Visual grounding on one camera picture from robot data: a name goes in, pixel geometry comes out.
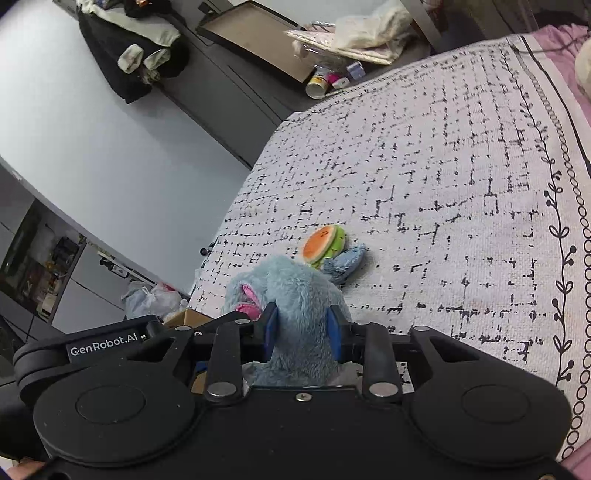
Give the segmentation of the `person's hand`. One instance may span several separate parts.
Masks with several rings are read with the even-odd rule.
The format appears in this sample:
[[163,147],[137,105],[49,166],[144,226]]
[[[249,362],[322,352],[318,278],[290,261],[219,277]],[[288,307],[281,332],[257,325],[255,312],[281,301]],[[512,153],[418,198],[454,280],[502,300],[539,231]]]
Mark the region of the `person's hand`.
[[31,477],[44,465],[44,462],[26,460],[9,467],[3,473],[12,480],[24,480]]

